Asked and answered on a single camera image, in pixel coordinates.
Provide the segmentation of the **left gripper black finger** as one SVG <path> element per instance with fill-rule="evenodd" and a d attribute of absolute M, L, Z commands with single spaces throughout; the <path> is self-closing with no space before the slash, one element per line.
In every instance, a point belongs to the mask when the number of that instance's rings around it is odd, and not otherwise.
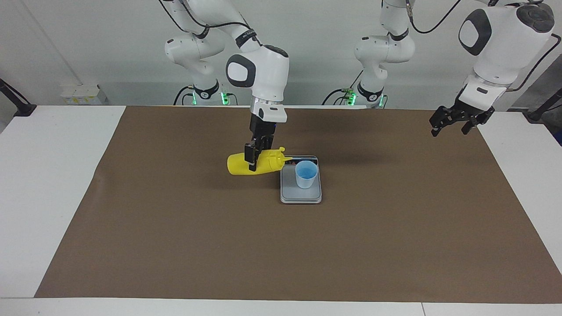
<path fill-rule="evenodd" d="M 451 110 L 449 108 L 437 108 L 430 117 L 429 123 L 432 126 L 432 136 L 438 136 L 444 127 L 452 124 Z"/>
<path fill-rule="evenodd" d="M 472 128 L 475 128 L 478 125 L 483 125 L 488 121 L 488 114 L 482 113 L 477 116 L 470 116 L 468 121 L 464 124 L 461 128 L 462 134 L 467 135 Z"/>

